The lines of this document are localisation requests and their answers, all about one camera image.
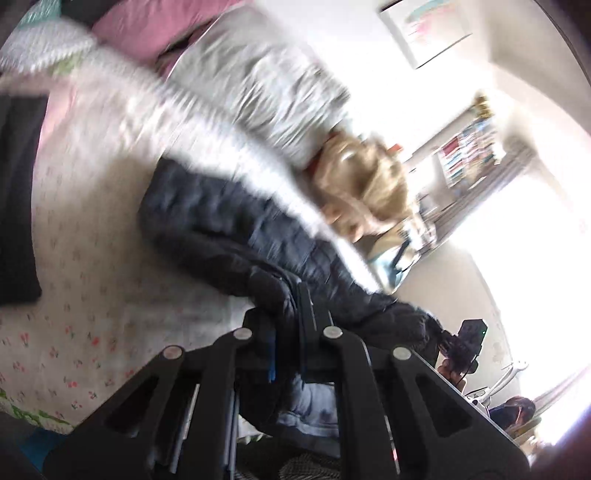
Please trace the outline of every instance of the silver screw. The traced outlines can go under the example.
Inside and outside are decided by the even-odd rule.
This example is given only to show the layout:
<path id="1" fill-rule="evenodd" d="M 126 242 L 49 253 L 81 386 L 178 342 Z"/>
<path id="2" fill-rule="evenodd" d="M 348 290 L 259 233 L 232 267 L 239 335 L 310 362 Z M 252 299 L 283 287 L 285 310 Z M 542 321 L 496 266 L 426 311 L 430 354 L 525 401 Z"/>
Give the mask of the silver screw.
<path id="1" fill-rule="evenodd" d="M 164 358 L 167 360 L 176 360 L 182 354 L 183 349 L 176 345 L 168 346 L 162 352 L 162 355 L 164 355 Z"/>
<path id="2" fill-rule="evenodd" d="M 241 327 L 234 330 L 234 338 L 236 340 L 248 340 L 252 336 L 250 328 Z"/>
<path id="3" fill-rule="evenodd" d="M 394 355 L 394 358 L 397 358 L 398 360 L 408 360 L 412 357 L 410 350 L 403 346 L 397 346 L 392 351 L 392 354 Z"/>
<path id="4" fill-rule="evenodd" d="M 330 338 L 331 340 L 336 340 L 341 335 L 343 335 L 343 330 L 341 330 L 339 327 L 331 325 L 330 327 L 326 327 L 323 333 L 325 337 Z"/>

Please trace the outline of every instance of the black puffer jacket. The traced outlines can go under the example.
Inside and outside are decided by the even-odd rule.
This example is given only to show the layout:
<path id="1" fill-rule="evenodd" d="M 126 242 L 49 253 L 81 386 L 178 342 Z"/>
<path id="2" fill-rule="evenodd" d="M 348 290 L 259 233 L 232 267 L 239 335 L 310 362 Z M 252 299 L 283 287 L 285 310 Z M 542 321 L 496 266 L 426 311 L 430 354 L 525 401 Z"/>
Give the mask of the black puffer jacket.
<path id="1" fill-rule="evenodd" d="M 234 296 L 248 296 L 277 328 L 278 382 L 242 393 L 241 409 L 257 428 L 287 436 L 337 436 L 334 393 L 295 375 L 297 306 L 292 290 L 305 281 L 314 302 L 368 345 L 406 344 L 437 359 L 439 323 L 426 312 L 357 285 L 329 242 L 310 238 L 272 200 L 239 183 L 189 173 L 162 158 L 139 211 L 142 232 L 191 275 Z"/>

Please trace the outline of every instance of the hand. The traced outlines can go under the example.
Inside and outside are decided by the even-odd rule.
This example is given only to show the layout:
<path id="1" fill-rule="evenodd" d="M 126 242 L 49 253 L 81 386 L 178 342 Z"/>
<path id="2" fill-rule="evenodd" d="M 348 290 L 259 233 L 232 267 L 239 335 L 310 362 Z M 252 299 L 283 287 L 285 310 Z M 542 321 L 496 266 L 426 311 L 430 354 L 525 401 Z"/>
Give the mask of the hand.
<path id="1" fill-rule="evenodd" d="M 466 380 L 462 378 L 462 375 L 452 371 L 452 363 L 449 358 L 446 358 L 443 363 L 437 368 L 439 374 L 445 378 L 449 383 L 456 387 L 460 393 L 464 392 L 466 388 Z"/>

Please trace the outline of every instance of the dark fabric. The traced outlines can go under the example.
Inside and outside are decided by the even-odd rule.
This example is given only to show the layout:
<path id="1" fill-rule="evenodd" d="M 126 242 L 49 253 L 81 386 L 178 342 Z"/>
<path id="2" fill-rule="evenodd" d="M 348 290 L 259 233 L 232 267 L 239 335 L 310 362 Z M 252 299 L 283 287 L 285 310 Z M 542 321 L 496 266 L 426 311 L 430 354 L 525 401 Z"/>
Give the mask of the dark fabric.
<path id="1" fill-rule="evenodd" d="M 0 2 L 0 48 L 21 18 L 36 3 L 37 0 L 2 0 Z"/>
<path id="2" fill-rule="evenodd" d="M 308 237 L 272 200 L 251 196 L 239 183 L 189 173 L 162 158 L 139 211 L 144 236 L 195 278 L 224 293 L 248 296 L 276 330 L 277 380 L 243 385 L 241 413 L 273 436 L 332 454 L 323 439 L 338 437 L 334 391 L 297 376 L 296 285 L 305 281 L 315 303 L 368 345 L 414 348 L 434 365 L 438 321 L 384 294 L 369 294 L 353 281 L 335 249 Z"/>
<path id="3" fill-rule="evenodd" d="M 118 2 L 119 0 L 62 0 L 61 14 L 92 28 Z"/>
<path id="4" fill-rule="evenodd" d="M 47 97 L 0 96 L 0 306 L 41 296 L 31 238 L 33 166 Z"/>

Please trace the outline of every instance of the green fabric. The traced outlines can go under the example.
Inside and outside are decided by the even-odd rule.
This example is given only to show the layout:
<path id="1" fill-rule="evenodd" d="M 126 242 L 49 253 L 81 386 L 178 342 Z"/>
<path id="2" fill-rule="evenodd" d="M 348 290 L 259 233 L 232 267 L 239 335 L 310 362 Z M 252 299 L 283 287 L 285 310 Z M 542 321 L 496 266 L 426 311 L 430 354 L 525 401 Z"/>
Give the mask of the green fabric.
<path id="1" fill-rule="evenodd" d="M 21 19 L 18 27 L 26 27 L 61 15 L 61 0 L 39 0 Z"/>

